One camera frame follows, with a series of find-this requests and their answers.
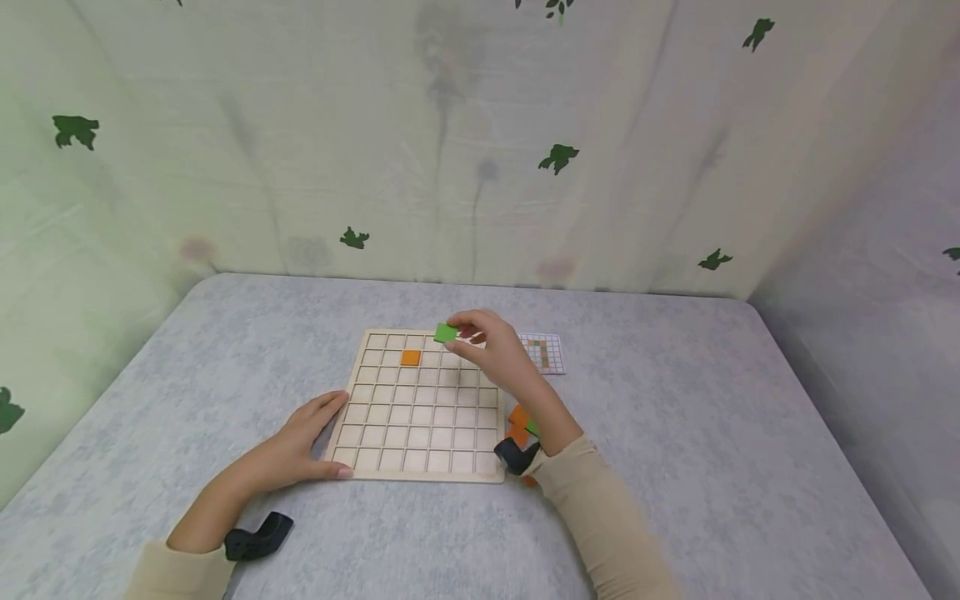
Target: green tile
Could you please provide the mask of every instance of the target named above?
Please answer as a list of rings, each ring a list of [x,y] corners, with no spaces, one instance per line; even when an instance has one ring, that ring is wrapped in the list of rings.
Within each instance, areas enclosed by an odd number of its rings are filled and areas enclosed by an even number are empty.
[[[434,342],[445,344],[457,338],[457,328],[446,323],[437,324],[437,332],[433,334]]]

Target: table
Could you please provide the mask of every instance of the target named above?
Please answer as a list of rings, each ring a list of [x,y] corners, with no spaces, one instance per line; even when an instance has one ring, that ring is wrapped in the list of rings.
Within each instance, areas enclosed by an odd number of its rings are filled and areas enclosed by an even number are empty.
[[[365,328],[473,306],[560,334],[567,374],[550,381],[646,507],[686,598],[929,598],[744,302],[242,275],[198,284],[0,513],[4,597],[118,597],[141,544],[212,476],[347,384]],[[300,485],[242,526],[271,510],[296,525],[227,598],[590,594],[556,514],[512,477]]]

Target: sleeve cuff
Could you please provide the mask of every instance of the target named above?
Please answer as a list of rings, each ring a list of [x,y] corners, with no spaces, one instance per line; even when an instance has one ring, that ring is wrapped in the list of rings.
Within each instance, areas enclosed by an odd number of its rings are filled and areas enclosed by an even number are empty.
[[[192,597],[215,593],[217,589],[223,593],[233,567],[223,545],[206,554],[189,554],[172,550],[163,541],[151,541],[143,547],[127,597],[143,598],[151,594]]]
[[[554,456],[547,456],[540,450],[523,475],[536,479],[543,489],[543,495],[555,500],[570,486],[580,484],[606,469],[607,463],[585,434]]]

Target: beige sleeve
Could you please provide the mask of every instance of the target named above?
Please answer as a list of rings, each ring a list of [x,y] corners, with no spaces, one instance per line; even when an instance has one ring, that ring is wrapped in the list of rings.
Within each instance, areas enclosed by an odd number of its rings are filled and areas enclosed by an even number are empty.
[[[538,452],[523,474],[560,513],[597,598],[680,598],[639,503],[587,436],[556,456]]]
[[[220,600],[234,565],[224,546],[206,554],[187,554],[171,550],[163,541],[151,541],[140,554],[124,598]]]

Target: wall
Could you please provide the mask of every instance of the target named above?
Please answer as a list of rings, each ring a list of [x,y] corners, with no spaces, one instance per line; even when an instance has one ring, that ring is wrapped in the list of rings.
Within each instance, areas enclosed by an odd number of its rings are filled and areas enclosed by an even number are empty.
[[[6,0],[0,504],[218,271],[746,298],[960,23],[569,1]]]
[[[960,70],[752,302],[931,595],[960,597]]]

